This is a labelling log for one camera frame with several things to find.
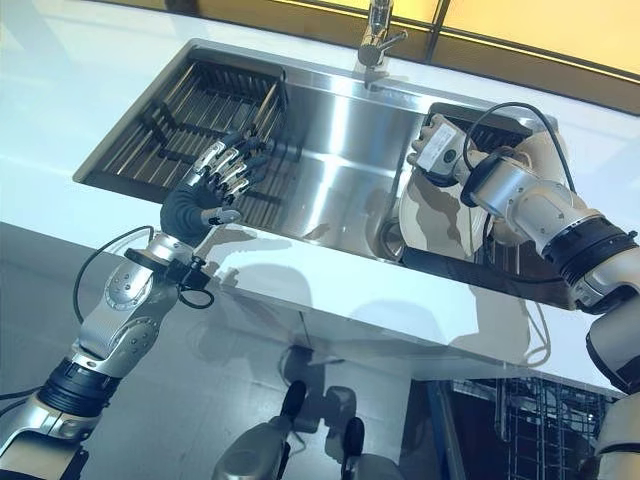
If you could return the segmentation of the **robot right hand dark glove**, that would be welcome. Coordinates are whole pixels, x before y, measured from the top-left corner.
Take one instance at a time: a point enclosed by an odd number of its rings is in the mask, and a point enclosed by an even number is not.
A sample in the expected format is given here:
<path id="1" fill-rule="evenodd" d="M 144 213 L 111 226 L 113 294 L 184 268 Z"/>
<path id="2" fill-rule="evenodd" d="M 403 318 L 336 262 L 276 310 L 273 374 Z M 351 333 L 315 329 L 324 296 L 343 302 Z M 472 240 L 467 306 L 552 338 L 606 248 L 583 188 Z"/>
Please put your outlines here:
<path id="1" fill-rule="evenodd" d="M 487 154 L 478 150 L 466 133 L 441 114 L 431 115 L 411 144 L 407 162 L 437 187 L 464 185 Z"/>

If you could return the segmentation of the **robot left hand dark glove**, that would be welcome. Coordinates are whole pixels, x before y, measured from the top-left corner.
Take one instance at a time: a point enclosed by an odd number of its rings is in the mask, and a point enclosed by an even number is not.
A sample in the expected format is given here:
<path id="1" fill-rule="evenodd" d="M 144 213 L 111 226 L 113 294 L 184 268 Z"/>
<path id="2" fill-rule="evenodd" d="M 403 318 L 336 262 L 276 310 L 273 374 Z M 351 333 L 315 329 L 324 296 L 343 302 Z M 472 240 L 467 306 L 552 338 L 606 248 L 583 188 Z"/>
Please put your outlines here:
<path id="1" fill-rule="evenodd" d="M 163 233 L 191 247 L 210 230 L 240 218 L 238 199 L 266 175 L 266 142 L 239 132 L 207 147 L 163 202 Z"/>

